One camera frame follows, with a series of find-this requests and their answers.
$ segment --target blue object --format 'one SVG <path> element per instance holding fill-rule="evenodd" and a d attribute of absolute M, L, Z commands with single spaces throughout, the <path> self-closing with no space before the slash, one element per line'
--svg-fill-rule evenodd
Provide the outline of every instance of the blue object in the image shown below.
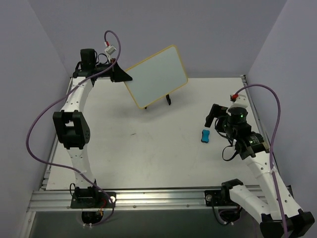
<path fill-rule="evenodd" d="M 209 134 L 210 134 L 210 131 L 203 130 L 202 143 L 208 143 L 209 142 Z"/>

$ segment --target yellow board edge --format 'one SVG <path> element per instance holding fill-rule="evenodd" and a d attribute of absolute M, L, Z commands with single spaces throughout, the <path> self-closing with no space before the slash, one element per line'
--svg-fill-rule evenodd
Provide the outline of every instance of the yellow board edge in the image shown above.
<path fill-rule="evenodd" d="M 149 103 L 149 104 L 145 105 L 144 107 L 140 107 L 140 106 L 139 106 L 139 104 L 137 103 L 137 101 L 135 100 L 135 98 L 134 98 L 134 96 L 133 96 L 132 92 L 130 91 L 130 88 L 128 87 L 127 83 L 126 83 L 126 82 L 124 82 L 124 84 L 125 84 L 125 86 L 127 87 L 127 89 L 128 89 L 128 91 L 129 91 L 129 93 L 130 93 L 130 95 L 131 95 L 131 97 L 132 97 L 133 101 L 135 102 L 135 104 L 137 105 L 137 107 L 138 107 L 139 109 L 146 108 L 147 106 L 149 106 L 149 105 L 151 105 L 151 104 L 153 104 L 153 103 L 157 102 L 157 101 L 158 101 L 158 100 L 160 100 L 161 98 L 163 98 L 163 97 L 165 97 L 166 95 L 168 95 L 168 94 L 170 94 L 170 93 L 172 93 L 172 92 L 176 91 L 177 89 L 179 89 L 179 88 L 183 87 L 185 84 L 187 84 L 187 83 L 188 83 L 188 75 L 187 75 L 187 72 L 186 72 L 186 70 L 185 70 L 185 67 L 184 67 L 183 61 L 182 61 L 182 59 L 181 59 L 181 57 L 180 57 L 180 54 L 179 54 L 179 51 L 178 51 L 178 48 L 177 48 L 177 46 L 176 46 L 176 45 L 171 45 L 171 46 L 168 46 L 168 47 L 166 47 L 165 49 L 163 49 L 163 50 L 161 50 L 161 51 L 159 51 L 159 52 L 155 53 L 154 55 L 151 55 L 151 56 L 147 57 L 146 59 L 142 60 L 141 62 L 138 62 L 138 63 L 137 63 L 137 64 L 135 64 L 134 66 L 131 66 L 131 67 L 127 68 L 127 69 L 125 70 L 125 72 L 127 72 L 127 71 L 129 71 L 130 69 L 132 69 L 132 68 L 134 68 L 134 67 L 138 66 L 139 64 L 143 63 L 144 61 L 147 61 L 147 60 L 149 60 L 150 58 L 152 58 L 152 57 L 154 57 L 154 56 L 156 56 L 156 55 L 158 55 L 158 54 L 162 53 L 163 51 L 166 51 L 167 49 L 169 49 L 169 48 L 171 48 L 171 47 L 175 47 L 175 49 L 176 49 L 176 52 L 177 52 L 177 55 L 178 55 L 179 61 L 180 61 L 181 65 L 182 65 L 182 67 L 183 67 L 183 70 L 184 70 L 185 76 L 186 76 L 186 78 L 187 78 L 186 83 L 184 83 L 184 84 L 180 85 L 179 87 L 177 87 L 177 88 L 175 88 L 174 90 L 170 91 L 169 93 L 167 93 L 167 94 L 165 94 L 165 95 L 161 96 L 160 98 L 158 98 L 158 99 L 154 100 L 153 102 L 151 102 L 151 103 Z"/>

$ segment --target black stand leg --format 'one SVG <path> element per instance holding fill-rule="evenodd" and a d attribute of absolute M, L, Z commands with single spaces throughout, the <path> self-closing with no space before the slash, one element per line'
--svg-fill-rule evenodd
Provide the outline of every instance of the black stand leg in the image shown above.
<path fill-rule="evenodd" d="M 172 101 L 170 100 L 169 94 L 166 95 L 166 100 L 168 102 L 169 105 L 172 104 Z"/>

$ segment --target white table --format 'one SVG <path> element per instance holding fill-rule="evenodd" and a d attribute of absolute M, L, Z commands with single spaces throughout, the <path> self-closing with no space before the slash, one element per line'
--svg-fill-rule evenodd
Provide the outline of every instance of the white table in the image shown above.
<path fill-rule="evenodd" d="M 88 154 L 100 187 L 135 189 L 220 186 L 238 178 L 258 185 L 249 168 L 237 156 L 221 158 L 228 142 L 213 126 L 210 142 L 201 142 L 205 118 L 212 104 L 230 106 L 229 95 L 243 87 L 241 78 L 189 79 L 184 87 L 165 99 L 137 108 L 123 83 L 97 80 L 84 110 L 91 129 Z M 247 121 L 258 131 L 251 107 Z M 71 166 L 62 144 L 53 161 Z M 47 190 L 68 189 L 74 172 L 52 167 Z"/>

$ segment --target gray floor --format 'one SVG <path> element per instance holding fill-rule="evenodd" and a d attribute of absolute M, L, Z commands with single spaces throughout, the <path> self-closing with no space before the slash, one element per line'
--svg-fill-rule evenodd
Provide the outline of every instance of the gray floor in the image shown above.
<path fill-rule="evenodd" d="M 31 238 L 224 237 L 261 238 L 249 215 L 235 225 L 221 226 L 212 210 L 118 211 L 105 224 L 83 228 L 78 212 L 37 213 Z"/>

